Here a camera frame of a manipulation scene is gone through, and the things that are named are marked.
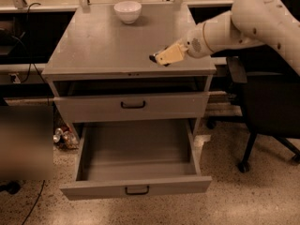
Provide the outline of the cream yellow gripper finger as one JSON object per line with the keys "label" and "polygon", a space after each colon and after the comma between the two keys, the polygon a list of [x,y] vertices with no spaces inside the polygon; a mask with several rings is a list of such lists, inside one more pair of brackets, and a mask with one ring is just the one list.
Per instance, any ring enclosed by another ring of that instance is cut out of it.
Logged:
{"label": "cream yellow gripper finger", "polygon": [[155,61],[162,66],[180,62],[185,58],[187,50],[187,46],[182,43],[176,42],[166,49],[157,52],[154,55]]}

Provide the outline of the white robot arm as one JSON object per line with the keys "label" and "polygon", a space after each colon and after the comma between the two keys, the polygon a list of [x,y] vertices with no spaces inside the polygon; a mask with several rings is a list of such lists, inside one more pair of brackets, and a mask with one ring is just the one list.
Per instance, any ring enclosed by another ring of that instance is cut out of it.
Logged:
{"label": "white robot arm", "polygon": [[187,55],[203,58],[261,45],[272,48],[300,74],[300,22],[281,0],[234,0],[230,10],[194,25],[149,59],[168,66]]}

